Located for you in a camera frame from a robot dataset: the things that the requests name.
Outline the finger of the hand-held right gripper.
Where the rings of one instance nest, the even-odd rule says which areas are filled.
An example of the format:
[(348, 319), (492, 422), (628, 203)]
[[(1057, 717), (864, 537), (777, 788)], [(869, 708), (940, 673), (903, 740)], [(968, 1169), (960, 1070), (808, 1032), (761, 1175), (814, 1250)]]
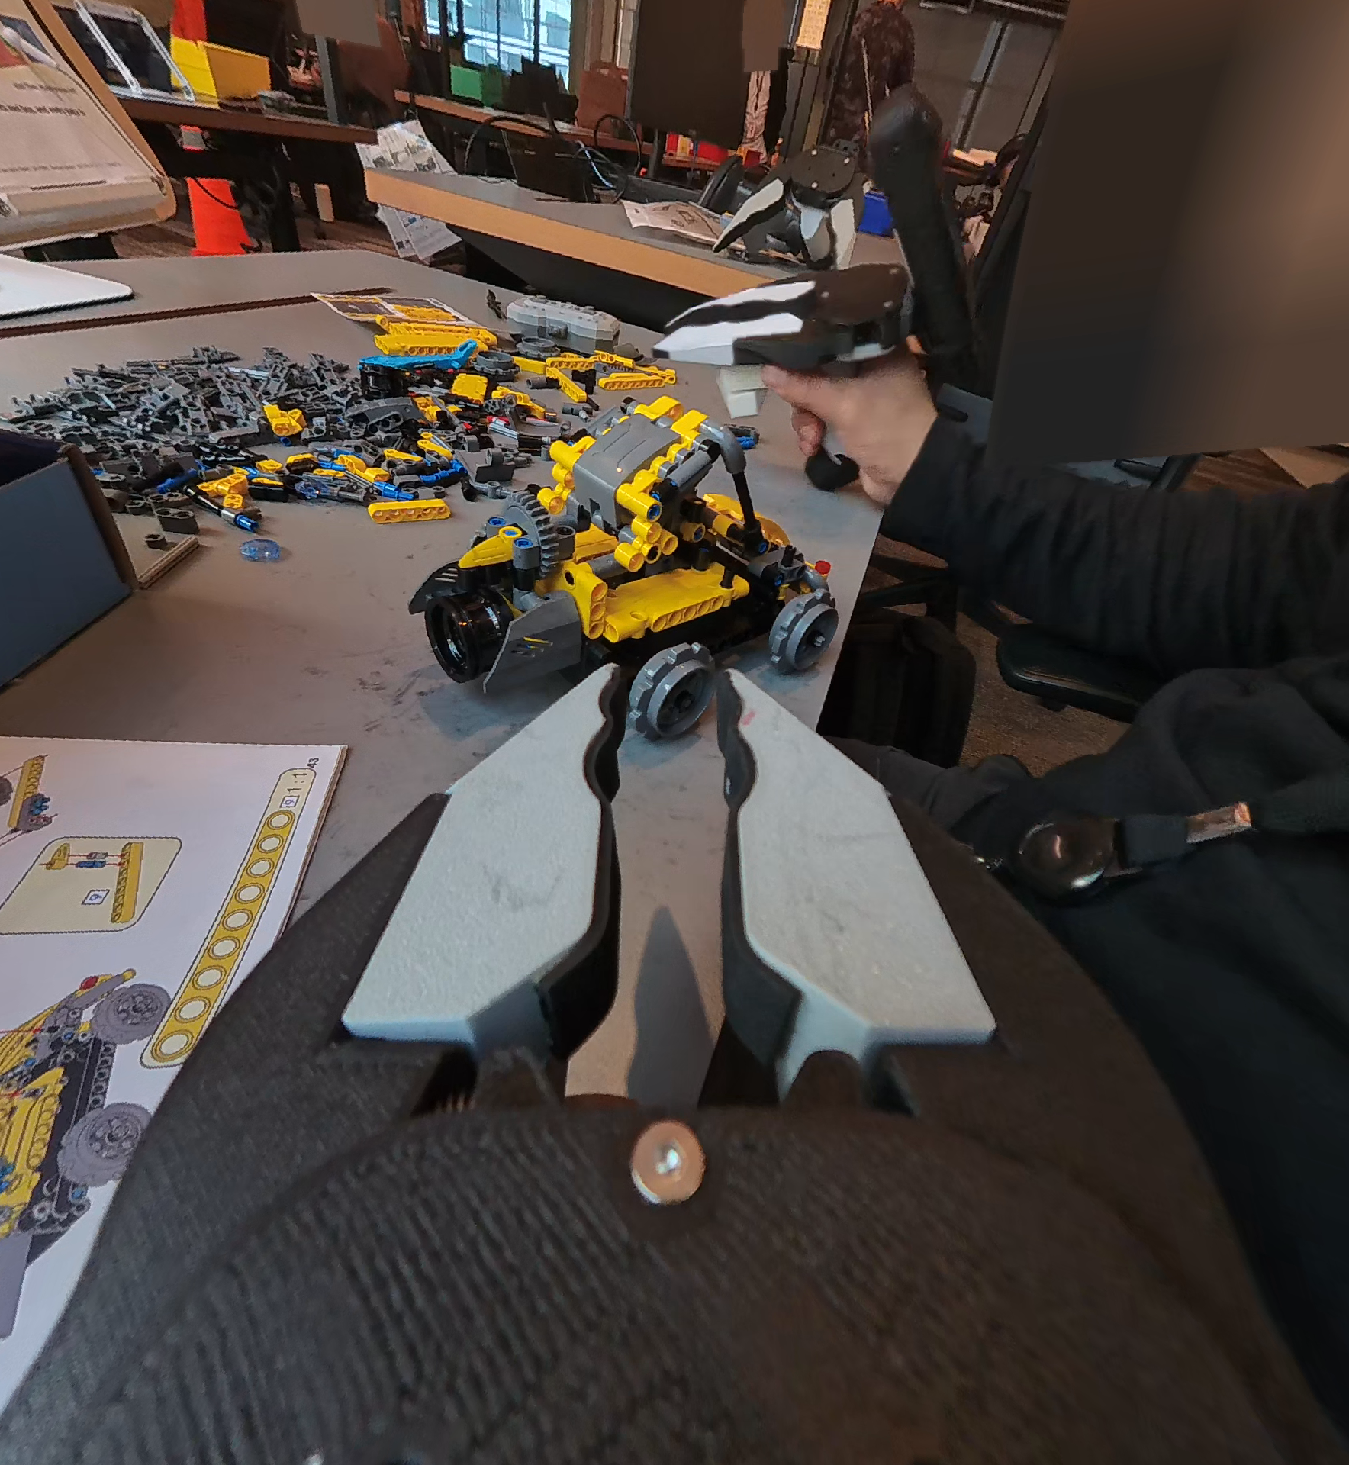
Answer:
[(847, 353), (847, 333), (794, 310), (688, 310), (653, 347), (660, 361), (791, 372), (811, 372)]
[(671, 335), (810, 336), (816, 287), (816, 279), (792, 279), (702, 302), (671, 321)]

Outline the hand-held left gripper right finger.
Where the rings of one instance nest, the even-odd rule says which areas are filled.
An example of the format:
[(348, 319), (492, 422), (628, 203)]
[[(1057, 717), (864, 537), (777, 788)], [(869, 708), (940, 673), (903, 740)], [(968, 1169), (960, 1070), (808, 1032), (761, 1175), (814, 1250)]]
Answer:
[(883, 787), (738, 672), (718, 684), (726, 1026), (778, 1098), (816, 1056), (977, 1048), (994, 1015)]

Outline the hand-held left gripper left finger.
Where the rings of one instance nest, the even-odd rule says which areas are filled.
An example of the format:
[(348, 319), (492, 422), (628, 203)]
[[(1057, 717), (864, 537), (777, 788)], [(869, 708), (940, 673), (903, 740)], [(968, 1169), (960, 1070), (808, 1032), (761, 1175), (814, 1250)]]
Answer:
[(611, 1011), (623, 678), (603, 669), (447, 791), (342, 1021), (567, 1060)]

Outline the yellow toy vehicle model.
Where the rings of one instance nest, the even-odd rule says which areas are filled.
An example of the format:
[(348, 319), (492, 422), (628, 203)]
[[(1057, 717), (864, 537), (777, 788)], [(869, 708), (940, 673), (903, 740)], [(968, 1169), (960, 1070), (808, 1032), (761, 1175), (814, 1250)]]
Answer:
[(827, 566), (757, 513), (736, 431), (665, 395), (550, 457), (552, 485), (508, 490), (409, 602), (450, 681), (489, 694), (614, 667), (632, 729), (667, 742), (704, 715), (722, 653), (763, 639), (788, 677), (827, 655), (841, 627)]

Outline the pile of toy building pieces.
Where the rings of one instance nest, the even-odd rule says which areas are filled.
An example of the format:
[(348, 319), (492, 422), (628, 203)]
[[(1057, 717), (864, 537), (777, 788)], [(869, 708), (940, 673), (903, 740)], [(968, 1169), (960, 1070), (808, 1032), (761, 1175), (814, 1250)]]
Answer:
[(76, 448), (118, 512), (194, 532), (202, 506), (256, 532), (269, 504), (343, 504), (370, 523), (443, 523), (452, 496), (499, 499), (601, 408), (677, 384), (629, 346), (576, 352), (497, 335), (469, 370), (410, 395), (370, 395), (354, 361), (266, 346), (247, 360), (219, 346), (172, 358), (73, 370), (62, 388), (17, 397), (1, 425)]

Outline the person's right forearm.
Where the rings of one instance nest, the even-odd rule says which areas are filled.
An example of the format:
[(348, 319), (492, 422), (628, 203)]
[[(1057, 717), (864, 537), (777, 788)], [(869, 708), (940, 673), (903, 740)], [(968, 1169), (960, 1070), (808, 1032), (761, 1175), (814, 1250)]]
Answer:
[(1290, 689), (1349, 722), (1349, 471), (1313, 489), (1158, 492), (987, 468), (940, 422), (884, 535), (1176, 698)]

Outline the background grey desk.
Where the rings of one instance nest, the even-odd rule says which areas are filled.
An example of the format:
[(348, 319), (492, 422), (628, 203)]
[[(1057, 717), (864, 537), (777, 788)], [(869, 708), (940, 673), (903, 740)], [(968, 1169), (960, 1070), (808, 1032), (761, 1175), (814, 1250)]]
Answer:
[(444, 224), (538, 290), (572, 276), (639, 282), (657, 296), (705, 301), (783, 283), (791, 266), (732, 260), (628, 224), (617, 204), (573, 204), (511, 182), (455, 173), (367, 168), (373, 204)]

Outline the idle hand-held gripper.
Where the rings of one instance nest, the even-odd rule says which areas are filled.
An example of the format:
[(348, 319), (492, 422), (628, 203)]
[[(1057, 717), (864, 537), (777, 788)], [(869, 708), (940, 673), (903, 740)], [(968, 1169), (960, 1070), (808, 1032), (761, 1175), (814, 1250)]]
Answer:
[(775, 167), (729, 217), (713, 254), (754, 237), (810, 271), (848, 268), (864, 212), (859, 158), (848, 145), (817, 147)]

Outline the black bag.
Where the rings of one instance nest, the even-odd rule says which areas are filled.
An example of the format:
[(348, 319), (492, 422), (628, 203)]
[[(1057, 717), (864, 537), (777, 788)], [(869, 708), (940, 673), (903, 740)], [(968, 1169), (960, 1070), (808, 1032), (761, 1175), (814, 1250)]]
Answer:
[(816, 729), (956, 767), (970, 732), (976, 661), (940, 621), (876, 610), (847, 631)]

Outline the building instruction booklet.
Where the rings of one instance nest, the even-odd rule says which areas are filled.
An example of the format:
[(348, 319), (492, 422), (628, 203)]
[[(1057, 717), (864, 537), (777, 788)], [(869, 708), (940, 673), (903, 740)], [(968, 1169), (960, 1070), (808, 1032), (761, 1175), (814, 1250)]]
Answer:
[(0, 1414), (284, 928), (345, 754), (0, 737)]

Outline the black office chair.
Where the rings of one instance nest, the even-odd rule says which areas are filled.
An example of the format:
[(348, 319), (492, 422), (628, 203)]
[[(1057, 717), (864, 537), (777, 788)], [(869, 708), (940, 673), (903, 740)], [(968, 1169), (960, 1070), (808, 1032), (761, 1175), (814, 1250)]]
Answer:
[(1108, 659), (1021, 621), (963, 590), (945, 566), (875, 552), (869, 568), (886, 585), (859, 596), (859, 608), (923, 607), (949, 631), (959, 614), (966, 616), (994, 638), (1001, 681), (1050, 711), (1075, 708), (1131, 723), (1164, 683), (1139, 664)]

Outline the yellow grey sticker sheet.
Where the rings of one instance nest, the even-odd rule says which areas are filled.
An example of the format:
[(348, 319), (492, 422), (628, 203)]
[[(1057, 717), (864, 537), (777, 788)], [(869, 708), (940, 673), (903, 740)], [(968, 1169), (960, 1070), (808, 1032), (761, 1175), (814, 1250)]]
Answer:
[(379, 332), (404, 325), (482, 329), (477, 321), (471, 321), (455, 308), (437, 301), (373, 293), (314, 294), (312, 299), (343, 321), (353, 321)]

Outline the dark blue cardboard kit box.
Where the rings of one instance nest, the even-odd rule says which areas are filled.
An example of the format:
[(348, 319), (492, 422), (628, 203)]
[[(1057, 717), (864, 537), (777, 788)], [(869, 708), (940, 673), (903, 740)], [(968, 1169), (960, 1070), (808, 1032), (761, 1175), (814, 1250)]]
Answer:
[(0, 690), (196, 552), (132, 558), (76, 448), (0, 431)]

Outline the yellow storage bin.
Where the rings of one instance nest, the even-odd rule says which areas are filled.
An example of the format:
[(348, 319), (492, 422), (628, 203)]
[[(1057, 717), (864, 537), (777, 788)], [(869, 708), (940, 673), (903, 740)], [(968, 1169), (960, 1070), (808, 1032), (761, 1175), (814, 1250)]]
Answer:
[(171, 35), (171, 85), (189, 102), (252, 102), (273, 88), (269, 60)]

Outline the wooden document stand with sheet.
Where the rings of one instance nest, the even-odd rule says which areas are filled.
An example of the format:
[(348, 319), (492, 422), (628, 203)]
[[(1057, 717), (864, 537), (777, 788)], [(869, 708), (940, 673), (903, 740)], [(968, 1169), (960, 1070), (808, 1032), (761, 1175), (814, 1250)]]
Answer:
[(18, 251), (172, 210), (165, 172), (53, 5), (0, 4), (0, 321), (130, 301), (123, 283)]

